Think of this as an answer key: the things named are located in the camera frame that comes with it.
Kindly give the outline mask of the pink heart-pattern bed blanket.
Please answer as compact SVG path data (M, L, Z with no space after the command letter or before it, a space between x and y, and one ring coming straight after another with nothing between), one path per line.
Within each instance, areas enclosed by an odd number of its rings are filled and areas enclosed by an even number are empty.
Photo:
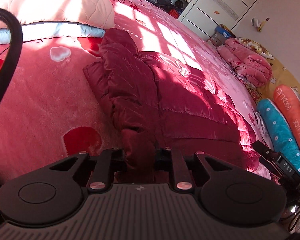
M252 126L256 141L262 138L255 103L215 49L144 0L110 1L112 28L129 33L140 51L170 55L209 74ZM102 112L83 72L100 59L102 39L58 37L23 44L0 104L0 182L78 152L96 156L108 148L123 149L119 132ZM260 161L253 173L270 176Z

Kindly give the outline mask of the dark clothes pile lower shelf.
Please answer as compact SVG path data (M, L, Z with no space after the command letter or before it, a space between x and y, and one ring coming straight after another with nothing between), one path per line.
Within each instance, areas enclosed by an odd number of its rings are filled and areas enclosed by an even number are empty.
M181 13L184 10L184 3L181 0L176 0L172 2L172 0L146 0L156 7L167 12L172 17L178 19Z

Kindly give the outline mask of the pink quilted folded garment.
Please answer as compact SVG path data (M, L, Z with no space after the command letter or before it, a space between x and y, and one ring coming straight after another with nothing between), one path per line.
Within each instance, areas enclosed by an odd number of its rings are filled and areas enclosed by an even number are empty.
M75 22L100 29L114 27L110 0L0 0L21 25L36 22Z

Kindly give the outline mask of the teal flower pillow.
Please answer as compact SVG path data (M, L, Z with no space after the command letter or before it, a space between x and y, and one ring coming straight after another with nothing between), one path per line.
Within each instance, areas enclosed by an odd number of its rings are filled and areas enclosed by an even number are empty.
M256 110L264 121L274 150L281 152L300 173L300 148L285 117L270 99L262 99Z

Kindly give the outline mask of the wall-mounted lamp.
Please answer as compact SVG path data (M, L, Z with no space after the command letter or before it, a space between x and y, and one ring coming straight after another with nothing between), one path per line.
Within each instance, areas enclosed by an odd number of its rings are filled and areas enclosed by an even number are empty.
M251 19L251 22L252 22L252 25L253 27L258 31L258 32L261 32L262 31L262 28L264 27L264 25L269 21L269 17L266 18L266 20L264 21L260 21L259 19L257 18L252 18Z

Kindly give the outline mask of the light blue folded garment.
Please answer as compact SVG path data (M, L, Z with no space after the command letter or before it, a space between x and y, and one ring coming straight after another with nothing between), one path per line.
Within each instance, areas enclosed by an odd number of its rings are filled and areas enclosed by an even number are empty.
M86 24L71 22L38 22L21 26L23 42L58 37L104 37L106 31ZM0 29L0 45L9 44L11 40L8 28Z

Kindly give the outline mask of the floral pillow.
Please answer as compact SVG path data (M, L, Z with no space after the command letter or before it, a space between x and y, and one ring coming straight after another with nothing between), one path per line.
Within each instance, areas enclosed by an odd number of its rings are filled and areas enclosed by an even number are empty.
M254 51L266 59L275 60L273 55L264 46L248 38L236 37L235 40L244 47Z

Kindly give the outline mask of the folded pink quilt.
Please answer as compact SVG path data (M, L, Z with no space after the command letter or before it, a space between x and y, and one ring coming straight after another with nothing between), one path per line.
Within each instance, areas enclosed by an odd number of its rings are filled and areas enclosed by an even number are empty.
M238 76L245 77L257 88L266 85L272 77L269 62L240 39L227 39L217 47L217 52Z

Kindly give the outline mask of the blue shoe box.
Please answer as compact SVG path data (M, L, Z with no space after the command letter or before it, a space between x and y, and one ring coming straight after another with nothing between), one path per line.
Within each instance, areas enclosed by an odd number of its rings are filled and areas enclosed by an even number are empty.
M221 35L223 35L226 38L231 37L231 34L220 26L215 27L215 31L220 33Z

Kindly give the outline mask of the yellow headboard cover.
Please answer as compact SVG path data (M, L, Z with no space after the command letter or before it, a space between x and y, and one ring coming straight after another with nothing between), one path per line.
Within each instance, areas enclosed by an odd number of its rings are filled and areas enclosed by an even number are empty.
M291 87L300 95L300 83L292 73L278 59L266 60L272 68L272 76L265 86L257 88L261 98L273 99L274 90L279 85Z

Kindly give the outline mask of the grey shoe boxes stack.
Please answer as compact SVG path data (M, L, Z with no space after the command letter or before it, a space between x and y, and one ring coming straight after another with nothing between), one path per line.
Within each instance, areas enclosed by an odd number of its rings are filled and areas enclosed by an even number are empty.
M211 42L212 42L216 47L218 47L218 46L223 45L224 42L227 40L227 38L226 38L224 35L222 35L222 34L220 34L219 32L216 31L216 32L211 36L210 40L211 40Z

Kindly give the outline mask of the orange good luck pillow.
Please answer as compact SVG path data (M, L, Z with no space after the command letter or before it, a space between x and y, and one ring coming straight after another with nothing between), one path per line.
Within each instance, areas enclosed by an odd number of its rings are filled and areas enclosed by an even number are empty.
M291 87L279 85L274 90L275 105L288 122L300 148L300 98Z

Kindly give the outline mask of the red puffer down jacket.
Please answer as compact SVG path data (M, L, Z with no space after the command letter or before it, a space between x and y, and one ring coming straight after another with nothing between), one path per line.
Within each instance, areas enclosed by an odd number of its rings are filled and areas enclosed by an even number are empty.
M252 126L209 74L155 51L140 51L124 30L106 31L100 59L83 69L110 123L119 132L125 172L120 182L163 182L154 168L161 148L185 157L204 152L253 172L259 155Z

